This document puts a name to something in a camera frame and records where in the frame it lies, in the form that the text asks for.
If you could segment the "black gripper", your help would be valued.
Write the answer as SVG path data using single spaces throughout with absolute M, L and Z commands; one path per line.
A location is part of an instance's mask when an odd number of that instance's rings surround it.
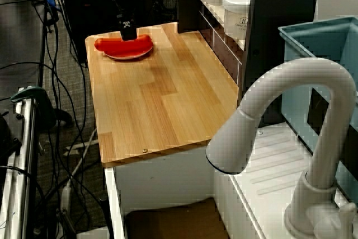
M 119 31 L 124 41 L 138 37 L 135 23 L 136 0 L 112 0 L 118 9 Z

